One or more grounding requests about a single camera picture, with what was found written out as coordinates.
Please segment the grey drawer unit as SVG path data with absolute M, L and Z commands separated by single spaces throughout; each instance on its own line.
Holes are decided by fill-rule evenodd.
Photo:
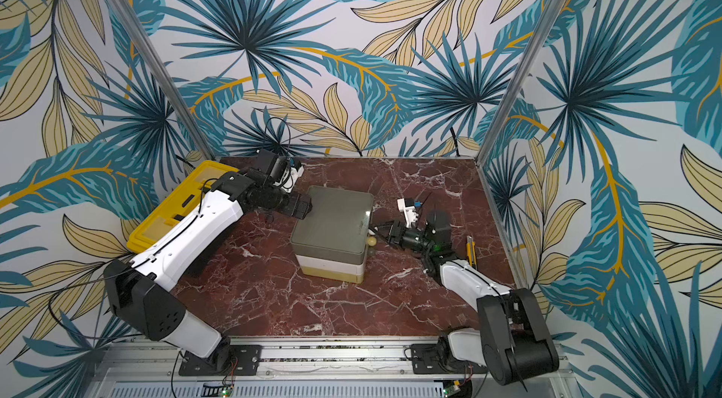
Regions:
M 291 247 L 306 276 L 362 283 L 373 195 L 320 186 L 308 189 L 312 210 L 297 221 Z

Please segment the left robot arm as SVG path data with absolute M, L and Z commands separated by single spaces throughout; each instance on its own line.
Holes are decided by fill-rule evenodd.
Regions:
M 146 338 L 173 345 L 219 371 L 229 361 L 229 339 L 188 311 L 172 290 L 216 238 L 257 209 L 304 219 L 312 200 L 273 178 L 223 174 L 152 247 L 127 263 L 108 264 L 103 279 L 112 314 Z

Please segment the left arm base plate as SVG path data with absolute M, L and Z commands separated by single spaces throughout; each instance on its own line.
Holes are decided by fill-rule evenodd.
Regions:
M 261 361 L 261 345 L 220 345 L 209 358 L 188 352 L 182 355 L 181 377 L 253 377 Z

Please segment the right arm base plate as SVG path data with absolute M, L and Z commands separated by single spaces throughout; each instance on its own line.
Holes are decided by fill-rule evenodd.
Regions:
M 485 366 L 475 362 L 457 360 L 442 343 L 413 344 L 404 354 L 415 375 L 483 375 L 488 372 Z

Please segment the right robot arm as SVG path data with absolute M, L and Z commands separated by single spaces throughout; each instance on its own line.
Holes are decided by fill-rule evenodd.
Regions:
M 558 371 L 560 355 L 535 295 L 496 283 L 458 255 L 447 212 L 430 212 L 422 228 L 388 221 L 370 232 L 392 248 L 417 255 L 429 277 L 477 312 L 479 328 L 440 337 L 448 358 L 485 368 L 500 385 Z

